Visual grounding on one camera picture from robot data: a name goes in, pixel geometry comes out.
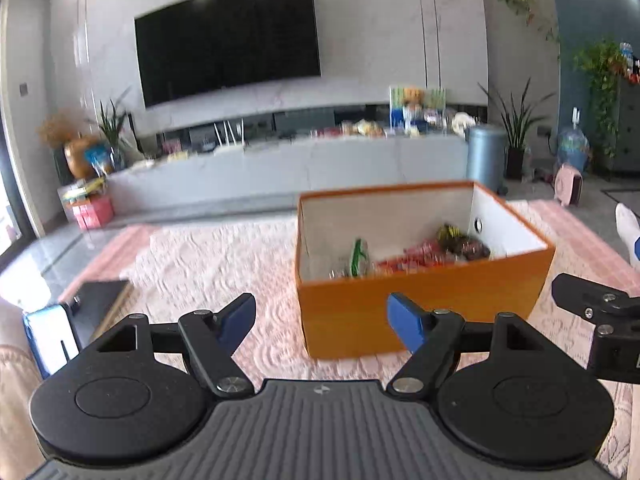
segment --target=pink appliance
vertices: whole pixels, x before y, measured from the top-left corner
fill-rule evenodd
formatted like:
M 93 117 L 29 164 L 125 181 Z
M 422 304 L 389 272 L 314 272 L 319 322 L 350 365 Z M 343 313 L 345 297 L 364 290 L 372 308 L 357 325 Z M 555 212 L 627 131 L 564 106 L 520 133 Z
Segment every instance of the pink appliance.
M 564 163 L 556 173 L 556 200 L 562 206 L 578 205 L 582 191 L 582 175 L 573 166 Z

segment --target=black television screen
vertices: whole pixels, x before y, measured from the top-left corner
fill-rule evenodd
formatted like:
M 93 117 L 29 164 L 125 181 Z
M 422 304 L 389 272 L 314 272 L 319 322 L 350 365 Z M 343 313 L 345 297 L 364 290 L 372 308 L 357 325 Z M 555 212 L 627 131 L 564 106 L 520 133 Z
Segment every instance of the black television screen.
M 314 0 L 187 0 L 136 19 L 145 105 L 319 76 Z

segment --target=white sock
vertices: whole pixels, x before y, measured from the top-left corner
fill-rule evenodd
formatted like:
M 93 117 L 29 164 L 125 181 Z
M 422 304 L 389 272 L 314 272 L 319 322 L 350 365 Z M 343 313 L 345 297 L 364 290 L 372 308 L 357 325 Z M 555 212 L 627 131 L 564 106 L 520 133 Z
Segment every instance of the white sock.
M 616 206 L 616 228 L 618 236 L 629 250 L 629 263 L 634 269 L 640 269 L 640 261 L 636 256 L 636 240 L 640 238 L 640 225 L 634 212 L 624 204 Z

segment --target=smartphone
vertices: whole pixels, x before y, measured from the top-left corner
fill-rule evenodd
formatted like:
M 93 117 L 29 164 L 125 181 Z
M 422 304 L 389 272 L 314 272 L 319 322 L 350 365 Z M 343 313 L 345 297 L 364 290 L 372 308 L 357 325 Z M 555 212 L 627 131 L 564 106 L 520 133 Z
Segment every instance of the smartphone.
M 80 353 L 78 336 L 66 304 L 25 312 L 24 329 L 43 379 L 56 373 Z

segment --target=glass door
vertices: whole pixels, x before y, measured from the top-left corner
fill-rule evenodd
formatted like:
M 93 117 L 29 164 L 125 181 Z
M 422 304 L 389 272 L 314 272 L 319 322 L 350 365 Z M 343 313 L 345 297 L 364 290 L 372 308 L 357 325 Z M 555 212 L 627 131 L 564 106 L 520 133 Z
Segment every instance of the glass door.
M 9 158 L 0 120 L 0 270 L 35 240 Z

